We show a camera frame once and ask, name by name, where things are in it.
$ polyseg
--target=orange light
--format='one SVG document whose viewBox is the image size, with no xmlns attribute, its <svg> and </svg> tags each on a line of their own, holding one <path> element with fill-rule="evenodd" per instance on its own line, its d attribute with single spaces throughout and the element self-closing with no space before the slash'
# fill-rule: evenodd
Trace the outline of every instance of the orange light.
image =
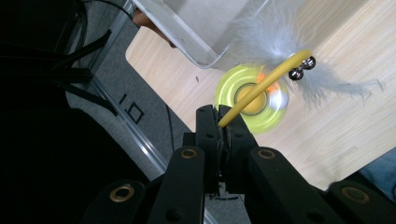
<svg viewBox="0 0 396 224">
<path fill-rule="evenodd" d="M 265 74 L 264 72 L 259 73 L 259 75 L 256 78 L 257 83 L 263 81 L 265 79 Z M 277 84 L 277 82 L 275 82 L 274 84 L 272 84 L 270 87 L 268 87 L 267 92 L 271 92 L 271 91 L 275 91 L 279 88 L 279 85 Z"/>
<path fill-rule="evenodd" d="M 256 79 L 257 83 L 261 82 L 264 78 L 265 78 L 265 74 L 263 72 L 259 73 Z"/>
</svg>

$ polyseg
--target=black metal bracket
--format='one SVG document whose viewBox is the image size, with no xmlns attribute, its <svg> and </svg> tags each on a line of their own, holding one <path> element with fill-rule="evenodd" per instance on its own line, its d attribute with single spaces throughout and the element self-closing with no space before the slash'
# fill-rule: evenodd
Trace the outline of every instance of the black metal bracket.
<svg viewBox="0 0 396 224">
<path fill-rule="evenodd" d="M 349 181 L 315 189 L 277 150 L 258 147 L 240 116 L 226 128 L 217 122 L 230 107 L 197 110 L 196 133 L 185 133 L 166 173 L 146 194 L 135 223 L 203 223 L 204 195 L 245 194 L 252 223 L 396 223 L 396 206 Z"/>
<path fill-rule="evenodd" d="M 145 192 L 145 187 L 134 180 L 113 182 L 97 195 L 80 223 L 133 223 Z"/>
</svg>

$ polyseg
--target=brass screw hole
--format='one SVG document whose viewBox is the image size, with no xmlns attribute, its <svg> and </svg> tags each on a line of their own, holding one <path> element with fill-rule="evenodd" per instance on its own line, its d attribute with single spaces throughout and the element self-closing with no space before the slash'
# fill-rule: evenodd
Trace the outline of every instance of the brass screw hole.
<svg viewBox="0 0 396 224">
<path fill-rule="evenodd" d="M 267 160 L 271 160 L 271 159 L 273 159 L 276 156 L 276 154 L 273 151 L 269 150 L 269 149 L 262 149 L 257 154 L 259 154 L 259 156 L 261 158 L 264 158 L 264 159 L 267 159 Z"/>
<path fill-rule="evenodd" d="M 134 196 L 134 188 L 130 185 L 119 186 L 111 190 L 110 199 L 115 203 L 123 203 Z"/>
<path fill-rule="evenodd" d="M 184 149 L 180 152 L 180 156 L 184 159 L 191 159 L 198 155 L 198 152 L 194 149 Z"/>
<path fill-rule="evenodd" d="M 353 187 L 343 187 L 341 188 L 341 192 L 346 196 L 349 200 L 355 203 L 368 203 L 370 202 L 370 197 L 360 189 L 356 189 Z"/>
</svg>

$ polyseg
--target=cat toy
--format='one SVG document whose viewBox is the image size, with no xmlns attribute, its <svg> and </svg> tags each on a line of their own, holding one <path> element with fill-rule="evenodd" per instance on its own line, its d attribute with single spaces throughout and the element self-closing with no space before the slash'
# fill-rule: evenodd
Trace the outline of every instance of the cat toy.
<svg viewBox="0 0 396 224">
<path fill-rule="evenodd" d="M 290 8 L 289 1 L 279 2 L 267 1 L 262 10 L 231 25 L 232 41 L 228 51 L 239 63 L 260 67 L 260 73 L 269 75 L 233 106 L 219 122 L 220 127 L 226 126 L 277 81 L 286 83 L 288 89 L 299 92 L 308 105 L 315 106 L 323 105 L 329 92 L 364 98 L 371 94 L 372 87 L 382 87 L 378 80 L 345 82 L 328 64 L 317 62 L 309 50 L 309 41 L 296 24 L 297 11 L 303 1 L 292 4 L 294 8 Z"/>
</svg>

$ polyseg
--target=light wood surface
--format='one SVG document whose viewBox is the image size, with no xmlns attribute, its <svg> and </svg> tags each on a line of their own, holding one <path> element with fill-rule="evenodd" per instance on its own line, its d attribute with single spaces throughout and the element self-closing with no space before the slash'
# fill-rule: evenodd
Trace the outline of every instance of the light wood surface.
<svg viewBox="0 0 396 224">
<path fill-rule="evenodd" d="M 333 64 L 342 79 L 378 78 L 386 88 L 374 89 L 364 101 L 346 95 L 330 97 L 326 106 L 314 109 L 292 93 L 288 113 L 280 124 L 269 133 L 255 135 L 260 146 L 281 151 L 320 189 L 396 147 L 396 2 L 369 1 L 346 10 L 350 11 L 341 10 L 338 16 L 333 13 L 330 18 L 334 23 L 329 25 L 333 30 L 316 40 L 313 51 Z M 126 58 L 195 131 L 195 110 L 214 104 L 215 89 L 224 72 L 197 68 L 144 27 Z"/>
</svg>

